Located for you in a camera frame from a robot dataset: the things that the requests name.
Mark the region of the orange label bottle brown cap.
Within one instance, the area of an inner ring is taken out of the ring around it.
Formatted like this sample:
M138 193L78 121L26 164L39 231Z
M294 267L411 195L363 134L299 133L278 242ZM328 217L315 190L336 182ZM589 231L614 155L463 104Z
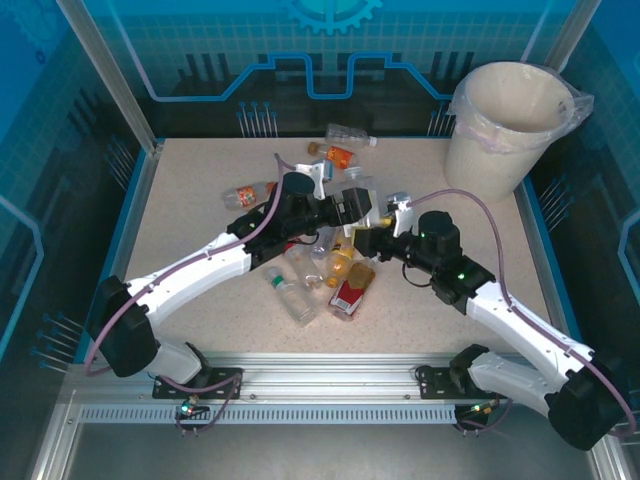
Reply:
M358 159L355 153L338 146L310 142L307 147L307 152L311 156L329 161L339 170L346 170L358 165Z

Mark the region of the red label cola bottle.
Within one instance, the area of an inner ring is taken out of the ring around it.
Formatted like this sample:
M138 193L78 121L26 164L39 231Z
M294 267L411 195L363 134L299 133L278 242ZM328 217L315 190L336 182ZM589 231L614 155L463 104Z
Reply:
M371 259L356 261L330 297L330 313L342 321L352 321L375 277L375 263Z

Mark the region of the cream plastic bin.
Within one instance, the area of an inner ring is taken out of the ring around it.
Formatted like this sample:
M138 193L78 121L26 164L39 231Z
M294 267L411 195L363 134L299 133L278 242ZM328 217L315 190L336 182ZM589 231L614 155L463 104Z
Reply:
M508 197L571 125L575 102L556 74L517 62L494 62L456 87L444 175L454 189L485 203Z

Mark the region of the clear bottle white cap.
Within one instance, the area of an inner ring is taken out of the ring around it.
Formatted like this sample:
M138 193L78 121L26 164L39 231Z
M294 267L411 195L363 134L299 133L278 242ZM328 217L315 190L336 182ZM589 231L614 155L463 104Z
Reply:
M331 145L345 147L347 149L362 149L376 147L378 138L370 136L365 130L329 123L325 132L325 140Z

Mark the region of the aluminium frame post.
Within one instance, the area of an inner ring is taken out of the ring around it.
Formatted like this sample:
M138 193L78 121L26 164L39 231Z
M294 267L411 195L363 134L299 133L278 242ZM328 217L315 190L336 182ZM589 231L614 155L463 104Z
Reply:
M521 63L531 63L531 55L543 28L558 9L566 12L553 43L546 50L542 65L562 73L602 4L602 0L539 0L544 6L535 28L520 56Z
M154 154L158 142L113 54L82 0L55 0L136 140Z

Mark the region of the small clear plastic bottle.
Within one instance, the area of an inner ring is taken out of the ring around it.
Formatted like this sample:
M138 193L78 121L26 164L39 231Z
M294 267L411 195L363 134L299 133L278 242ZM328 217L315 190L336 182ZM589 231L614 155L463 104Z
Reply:
M289 262L304 288L311 291L319 289L323 285L324 278L312 260L308 246L294 244L285 251L284 257Z
M335 246L341 232L339 227L322 227L318 230L318 239L311 246L310 256L313 260L326 259Z

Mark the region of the clear plastic bin liner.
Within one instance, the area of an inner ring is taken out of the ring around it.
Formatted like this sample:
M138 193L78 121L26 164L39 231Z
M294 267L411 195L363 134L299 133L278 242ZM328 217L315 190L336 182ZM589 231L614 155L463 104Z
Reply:
M548 147L575 130L593 107L593 95L554 70L504 61L471 71L457 85L448 113L459 136L487 152L512 154Z

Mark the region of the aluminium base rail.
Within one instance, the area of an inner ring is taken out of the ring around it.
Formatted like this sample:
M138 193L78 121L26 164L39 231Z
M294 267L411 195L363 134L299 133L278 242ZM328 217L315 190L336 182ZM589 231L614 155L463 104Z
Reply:
M447 367L450 354L210 353L217 367L244 371L239 401L244 404L403 404L420 401L414 370ZM60 403L150 403L154 381L145 373L118 378L87 377L67 370Z

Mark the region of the orange juice bottle yellow cap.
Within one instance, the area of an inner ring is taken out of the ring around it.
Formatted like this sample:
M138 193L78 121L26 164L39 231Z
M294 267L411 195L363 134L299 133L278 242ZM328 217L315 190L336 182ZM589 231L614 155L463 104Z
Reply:
M349 238L341 237L332 248L326 261L325 284L336 288L348 274L354 259L355 249Z

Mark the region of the clear bottle green cap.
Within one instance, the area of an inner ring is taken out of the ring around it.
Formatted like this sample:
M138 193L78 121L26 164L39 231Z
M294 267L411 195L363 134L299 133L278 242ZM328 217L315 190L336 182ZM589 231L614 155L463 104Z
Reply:
M307 292L289 281L279 267L269 267L265 278L278 296L282 307L298 326L304 327L316 318L317 311Z

